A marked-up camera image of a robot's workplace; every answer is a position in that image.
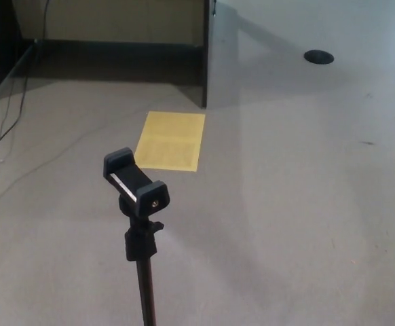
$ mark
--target power cord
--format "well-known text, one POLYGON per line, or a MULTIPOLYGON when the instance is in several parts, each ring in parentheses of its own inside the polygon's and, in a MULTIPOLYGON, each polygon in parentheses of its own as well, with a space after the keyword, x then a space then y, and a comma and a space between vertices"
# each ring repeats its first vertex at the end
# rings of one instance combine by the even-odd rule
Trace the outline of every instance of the power cord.
MULTIPOLYGON (((20 108, 19 108, 19 112, 18 112, 18 117, 15 119, 15 122, 2 134, 3 132, 3 125, 6 121, 7 115, 9 113, 9 108, 10 108, 10 99, 12 97, 12 92, 14 90, 14 83, 15 81, 12 82, 12 87, 9 93, 9 98, 7 100, 7 108, 6 108, 6 113, 5 116, 1 122, 0 125, 0 142, 7 136, 7 134, 9 134, 12 129, 15 128, 15 126, 18 124, 18 122, 21 119, 22 116, 22 111, 24 108, 24 101, 26 99, 26 93, 27 93, 27 84, 29 83, 29 75, 30 75, 30 71, 33 68, 34 62, 37 62, 41 56, 41 51, 42 51, 42 46, 43 46, 43 42, 45 41, 45 36, 46 36, 46 30, 47 30, 47 13, 48 13, 48 6, 50 5, 50 0, 47 0, 45 3, 45 7, 44 7, 44 11, 43 11, 43 29, 42 29, 42 39, 41 39, 41 43, 39 45, 38 51, 37 51, 37 55, 35 60, 30 64, 30 66, 27 68, 27 72, 24 78, 24 83, 23 83, 23 87, 22 87, 22 96, 21 96, 21 101, 20 101, 20 108)), ((15 64, 17 64, 17 59, 18 59, 18 42, 16 42, 16 62, 15 64)))

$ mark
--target floor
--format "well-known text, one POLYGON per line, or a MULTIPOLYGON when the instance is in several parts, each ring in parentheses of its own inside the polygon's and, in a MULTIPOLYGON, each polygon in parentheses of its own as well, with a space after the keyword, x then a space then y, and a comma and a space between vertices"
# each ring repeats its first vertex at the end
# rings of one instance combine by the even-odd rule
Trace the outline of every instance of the floor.
MULTIPOLYGON (((224 0, 215 29, 199 170, 147 171, 172 197, 158 325, 395 325, 395 0, 224 0)), ((0 325, 142 325, 102 158, 148 111, 200 110, 169 85, 29 88, 0 146, 0 325)))

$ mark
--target wooden desk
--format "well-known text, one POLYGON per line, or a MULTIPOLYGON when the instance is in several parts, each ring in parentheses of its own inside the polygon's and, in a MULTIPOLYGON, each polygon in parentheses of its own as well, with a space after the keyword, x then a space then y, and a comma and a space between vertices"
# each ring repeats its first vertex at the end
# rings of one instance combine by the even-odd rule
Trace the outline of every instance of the wooden desk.
MULTIPOLYGON (((109 79, 109 73, 93 73, 96 58, 97 73, 104 60, 106 71, 115 70, 114 80, 199 86, 199 105, 206 107, 212 4, 213 0, 51 0, 44 43, 50 50, 40 65, 62 66, 41 67, 32 77, 109 79), (78 54, 77 63, 84 63, 77 72, 69 69, 75 66, 70 62, 73 53, 78 54), (113 69, 112 62, 120 68, 113 69)), ((44 7, 45 0, 0 0, 0 84, 42 37, 44 7)))

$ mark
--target black tripod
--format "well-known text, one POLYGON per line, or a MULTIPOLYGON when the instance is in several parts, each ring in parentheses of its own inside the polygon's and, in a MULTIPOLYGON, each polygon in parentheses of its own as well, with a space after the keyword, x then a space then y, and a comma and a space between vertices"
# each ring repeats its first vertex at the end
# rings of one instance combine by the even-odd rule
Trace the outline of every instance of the black tripod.
POLYGON ((157 253, 154 233, 162 230, 164 225, 151 222, 148 217, 136 217, 122 196, 119 197, 119 207, 130 218, 130 229, 125 233, 125 252, 127 260, 135 261, 137 265, 143 323, 145 326, 156 326, 151 257, 157 253))
POLYGON ((161 181, 152 182, 138 168, 129 148, 104 158, 104 178, 121 194, 119 207, 130 218, 130 229, 125 233, 126 256, 137 264, 143 323, 156 326, 151 257, 157 253, 154 233, 164 225, 149 221, 149 216, 169 205, 168 188, 161 181))

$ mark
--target tripod pole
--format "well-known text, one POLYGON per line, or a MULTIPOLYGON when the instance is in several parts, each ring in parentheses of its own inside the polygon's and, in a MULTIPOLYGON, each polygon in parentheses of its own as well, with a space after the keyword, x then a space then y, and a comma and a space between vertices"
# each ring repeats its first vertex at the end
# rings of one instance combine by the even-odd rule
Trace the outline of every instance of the tripod pole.
POLYGON ((142 302, 143 324, 145 326, 156 326, 151 260, 137 261, 136 264, 140 301, 142 302))

